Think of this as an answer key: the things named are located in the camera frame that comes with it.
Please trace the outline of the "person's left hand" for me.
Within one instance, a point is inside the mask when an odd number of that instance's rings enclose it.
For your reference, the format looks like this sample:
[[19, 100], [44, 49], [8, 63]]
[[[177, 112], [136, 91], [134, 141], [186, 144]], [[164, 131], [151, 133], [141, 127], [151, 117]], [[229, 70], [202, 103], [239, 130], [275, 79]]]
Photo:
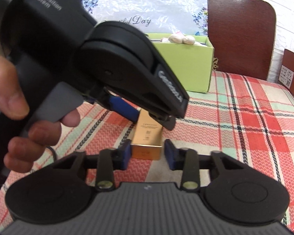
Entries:
[[[30, 112], [19, 85], [16, 68], [3, 57], [0, 57], [0, 111], [13, 120], [21, 120]], [[15, 137], [10, 140], [4, 164], [8, 169], [19, 173], [29, 172], [45, 148], [58, 143], [61, 135], [60, 124], [76, 127], [79, 123], [80, 114], [76, 109], [56, 123], [36, 122], [30, 128], [29, 138]]]

